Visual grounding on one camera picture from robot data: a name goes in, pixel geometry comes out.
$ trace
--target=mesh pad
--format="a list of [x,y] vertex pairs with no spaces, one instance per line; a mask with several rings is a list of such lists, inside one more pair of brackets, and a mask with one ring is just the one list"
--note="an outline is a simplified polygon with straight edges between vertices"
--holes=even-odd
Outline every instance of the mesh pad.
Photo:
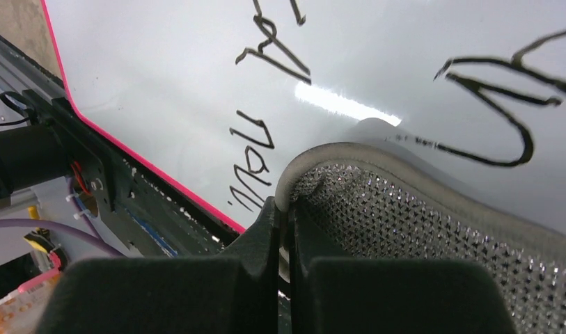
[[314,168],[305,168],[309,159],[301,159],[307,171],[286,187],[290,209],[302,206],[352,255],[477,262],[498,283],[520,333],[566,333],[565,237],[486,207],[478,210],[439,185],[432,198],[421,189],[430,189],[431,182],[408,185],[411,171],[392,173],[372,164],[374,159],[312,161]]

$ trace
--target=gray mesh fabric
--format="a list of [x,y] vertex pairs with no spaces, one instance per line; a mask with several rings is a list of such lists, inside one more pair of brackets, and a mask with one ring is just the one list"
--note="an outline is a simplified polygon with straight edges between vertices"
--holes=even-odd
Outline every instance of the gray mesh fabric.
[[292,181],[289,202],[357,257],[477,262],[498,283],[520,333],[566,333],[566,258],[555,255],[564,254],[562,243],[559,253],[556,245],[525,245],[473,215],[466,221],[403,178],[355,165],[308,169]]

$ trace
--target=black marker writing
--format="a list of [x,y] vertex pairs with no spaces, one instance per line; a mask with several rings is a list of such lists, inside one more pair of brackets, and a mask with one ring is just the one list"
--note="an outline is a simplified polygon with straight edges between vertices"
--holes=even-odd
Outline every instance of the black marker writing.
[[[299,14],[299,9],[297,7],[297,3],[291,0],[291,4],[293,6],[293,11],[295,12],[295,17],[299,17],[297,20],[298,25],[302,25],[305,22],[305,17],[301,18],[301,14]],[[286,74],[289,74],[291,77],[299,79],[305,82],[308,85],[311,85],[311,71],[309,68],[303,64],[299,58],[297,58],[289,48],[287,48],[277,37],[277,30],[276,25],[270,19],[262,16],[262,9],[260,9],[260,4],[258,0],[254,0],[254,7],[256,8],[256,15],[254,15],[253,21],[260,29],[260,31],[267,37],[264,42],[261,42],[257,49],[252,49],[247,47],[244,51],[235,59],[235,64],[237,65],[239,62],[243,61],[246,56],[249,54],[255,56],[256,58],[262,59],[273,65],[274,67],[278,68],[279,70],[283,71]],[[270,44],[274,44],[278,49],[280,49],[298,68],[301,70],[302,73],[298,71],[291,70],[290,68],[284,66],[277,60],[271,58],[270,56],[264,54],[264,49]]]
[[[262,141],[258,141],[254,138],[251,138],[250,136],[248,136],[246,134],[243,134],[243,133],[237,131],[236,129],[230,128],[229,131],[232,135],[236,134],[236,135],[238,135],[238,136],[240,136],[240,137],[242,137],[242,138],[244,138],[244,139],[246,139],[246,140],[248,140],[251,143],[254,143],[256,145],[262,146],[264,148],[268,148],[270,150],[274,149],[274,143],[273,143],[272,138],[270,136],[270,133],[268,131],[268,127],[266,126],[266,124],[264,123],[263,120],[255,120],[255,119],[247,116],[245,113],[241,112],[240,110],[238,110],[236,114],[238,116],[242,117],[243,119],[247,120],[248,122],[250,122],[250,123],[252,123],[252,124],[254,124],[258,127],[262,127],[262,129],[264,130],[264,133],[266,135],[267,142],[264,143]],[[262,204],[264,204],[265,200],[260,195],[258,195],[256,190],[254,190],[254,188],[252,188],[252,186],[250,184],[246,183],[246,181],[244,181],[242,179],[240,172],[244,173],[245,175],[248,175],[251,179],[258,181],[262,185],[271,186],[272,183],[264,181],[263,179],[261,179],[257,176],[264,171],[269,173],[269,169],[266,165],[266,162],[265,162],[264,158],[262,157],[262,155],[259,153],[259,151],[257,151],[252,146],[247,145],[244,153],[245,153],[245,156],[246,156],[247,169],[243,169],[239,165],[234,164],[233,165],[233,172],[235,174],[235,177],[239,181],[239,183],[241,183],[246,188],[245,190],[249,191],[251,193],[251,195],[253,195],[253,197],[251,197],[250,195],[248,195],[247,193],[245,193],[243,191],[240,191],[239,189],[235,188],[234,186],[229,186],[229,189],[230,189],[232,196],[238,201],[239,204],[241,204],[243,207],[245,207],[249,211],[253,212],[253,210],[249,207],[249,204],[244,202],[238,195],[243,196],[243,198],[246,198],[251,204],[253,204],[253,205],[255,205],[256,207],[259,207],[259,208],[262,208]],[[258,169],[253,168],[252,163],[250,161],[250,153],[257,156],[258,159],[260,160],[260,167]]]
[[[514,53],[514,55],[510,60],[504,58],[496,58],[496,57],[452,58],[446,61],[445,65],[439,70],[437,75],[434,77],[436,79],[442,74],[445,74],[445,79],[455,82],[459,84],[462,88],[468,90],[470,93],[475,95],[480,101],[484,102],[492,111],[502,116],[508,122],[508,124],[516,128],[520,133],[521,139],[523,141],[523,152],[521,153],[520,157],[509,161],[497,161],[487,157],[482,157],[479,154],[466,152],[454,148],[452,146],[445,145],[443,143],[437,143],[435,141],[427,140],[421,137],[414,137],[416,144],[429,148],[434,148],[444,152],[448,152],[450,154],[457,155],[459,157],[463,157],[473,161],[477,161],[479,163],[486,164],[489,166],[515,167],[529,162],[533,157],[533,153],[535,150],[533,138],[530,134],[529,129],[521,121],[517,120],[513,113],[505,110],[502,106],[495,103],[494,100],[488,98],[488,96],[486,96],[484,92],[493,92],[523,103],[534,104],[537,106],[559,106],[563,102],[561,97],[556,97],[556,96],[552,96],[548,98],[538,97],[538,96],[530,95],[528,93],[518,92],[513,89],[491,85],[485,82],[481,82],[477,79],[463,77],[457,74],[456,72],[450,71],[450,68],[452,65],[464,64],[464,63],[495,65],[498,67],[505,68],[506,70],[510,70],[525,75],[527,77],[530,77],[536,81],[549,85],[552,88],[557,89],[560,92],[566,94],[566,79],[551,77],[547,74],[541,73],[538,70],[526,67],[522,62],[523,56],[525,56],[526,54],[532,51],[535,51],[544,43],[565,36],[566,36],[566,30],[539,38],[535,42],[530,43],[528,46]],[[402,137],[396,136],[395,139],[400,141]]]

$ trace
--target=black cable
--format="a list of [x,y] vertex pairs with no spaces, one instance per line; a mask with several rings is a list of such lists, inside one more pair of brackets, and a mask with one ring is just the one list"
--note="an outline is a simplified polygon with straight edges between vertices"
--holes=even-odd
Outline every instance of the black cable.
[[[22,103],[26,106],[25,109],[20,108],[18,105],[16,105],[16,103],[12,102],[12,99],[18,101],[19,103]],[[19,113],[20,115],[24,115],[24,114],[28,114],[29,111],[34,110],[34,108],[31,108],[31,103],[29,101],[27,101],[22,95],[20,95],[19,93],[16,92],[4,92],[2,94],[0,94],[0,100],[10,109],[16,111],[17,113]],[[0,123],[0,127],[7,127],[10,125],[18,125],[18,124],[22,124],[24,122],[26,122],[27,120],[30,120],[31,116],[29,117],[25,117],[21,120],[15,120],[14,122],[6,122],[6,123]]]

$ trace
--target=red wire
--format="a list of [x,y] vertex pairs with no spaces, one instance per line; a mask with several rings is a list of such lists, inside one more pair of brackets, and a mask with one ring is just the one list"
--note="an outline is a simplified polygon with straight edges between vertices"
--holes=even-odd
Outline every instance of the red wire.
[[81,190],[84,193],[87,193],[88,195],[92,195],[92,193],[90,191],[88,191],[88,187],[86,186],[86,183],[84,182],[84,178],[81,176],[81,166],[78,164],[77,161],[72,162],[72,164],[70,164],[70,166],[72,167],[72,170],[74,171],[74,175],[76,177],[76,180],[78,180],[78,183],[80,185]]

